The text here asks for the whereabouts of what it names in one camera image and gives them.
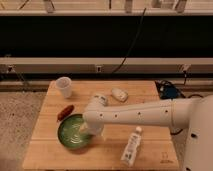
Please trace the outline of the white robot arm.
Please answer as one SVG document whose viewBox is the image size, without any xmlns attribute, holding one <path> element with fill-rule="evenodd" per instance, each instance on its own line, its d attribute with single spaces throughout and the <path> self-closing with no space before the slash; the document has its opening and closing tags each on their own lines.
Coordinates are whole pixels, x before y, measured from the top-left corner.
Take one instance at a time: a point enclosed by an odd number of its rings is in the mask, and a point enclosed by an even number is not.
<svg viewBox="0 0 213 171">
<path fill-rule="evenodd" d="M 102 94 L 91 97 L 83 112 L 82 131 L 92 135 L 106 124 L 188 129 L 182 171 L 213 171 L 213 95 L 108 106 Z"/>
</svg>

